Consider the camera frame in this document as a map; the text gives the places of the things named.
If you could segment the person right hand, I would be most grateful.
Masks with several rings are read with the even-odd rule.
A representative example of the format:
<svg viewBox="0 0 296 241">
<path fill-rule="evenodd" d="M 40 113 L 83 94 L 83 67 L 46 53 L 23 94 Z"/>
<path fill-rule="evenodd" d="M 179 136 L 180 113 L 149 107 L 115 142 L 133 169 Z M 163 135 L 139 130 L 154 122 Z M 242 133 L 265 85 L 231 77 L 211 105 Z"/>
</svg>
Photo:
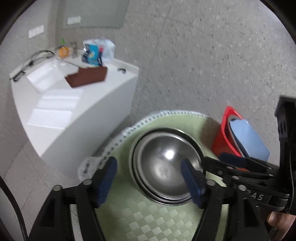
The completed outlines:
<svg viewBox="0 0 296 241">
<path fill-rule="evenodd" d="M 271 212 L 267 217 L 267 222 L 270 226 L 277 229 L 277 233 L 272 240 L 282 240 L 288 233 L 294 221 L 295 215 L 275 211 Z"/>
</svg>

